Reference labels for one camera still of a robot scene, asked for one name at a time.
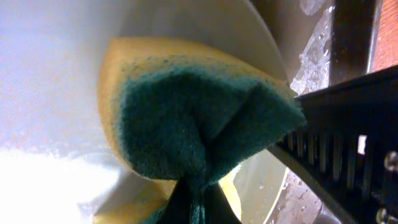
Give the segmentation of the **green yellow sponge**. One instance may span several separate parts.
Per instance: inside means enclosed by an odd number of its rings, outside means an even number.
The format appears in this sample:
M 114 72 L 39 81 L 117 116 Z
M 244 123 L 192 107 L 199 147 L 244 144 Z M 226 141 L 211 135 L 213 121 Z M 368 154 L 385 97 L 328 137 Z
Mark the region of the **green yellow sponge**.
M 284 82 L 187 40 L 111 40 L 97 94 L 111 149 L 131 171 L 155 183 L 131 208 L 136 223 L 155 223 L 180 179 L 194 193 L 220 184 L 240 219 L 228 174 L 306 123 Z

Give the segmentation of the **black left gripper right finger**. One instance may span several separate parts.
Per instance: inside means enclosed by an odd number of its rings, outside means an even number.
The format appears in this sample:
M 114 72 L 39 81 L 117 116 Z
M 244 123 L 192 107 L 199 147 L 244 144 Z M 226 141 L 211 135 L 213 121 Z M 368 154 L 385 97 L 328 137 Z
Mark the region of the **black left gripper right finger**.
M 396 223 L 397 67 L 298 101 L 306 124 L 269 152 L 343 223 Z

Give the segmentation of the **pale green plate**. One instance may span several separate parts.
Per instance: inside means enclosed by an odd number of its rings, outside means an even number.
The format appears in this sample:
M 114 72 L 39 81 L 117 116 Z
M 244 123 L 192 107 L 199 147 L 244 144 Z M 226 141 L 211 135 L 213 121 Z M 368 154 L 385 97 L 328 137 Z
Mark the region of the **pale green plate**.
M 110 39 L 216 47 L 285 80 L 248 1 L 2 1 L 1 222 L 133 223 L 155 185 L 109 148 L 96 84 Z

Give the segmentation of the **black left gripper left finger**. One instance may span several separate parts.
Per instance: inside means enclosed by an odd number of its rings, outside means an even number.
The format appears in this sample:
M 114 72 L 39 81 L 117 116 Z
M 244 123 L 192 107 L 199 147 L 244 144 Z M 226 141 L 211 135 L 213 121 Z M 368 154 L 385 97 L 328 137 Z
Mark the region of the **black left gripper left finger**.
M 185 179 L 178 180 L 155 224 L 241 224 L 220 184 L 194 193 Z

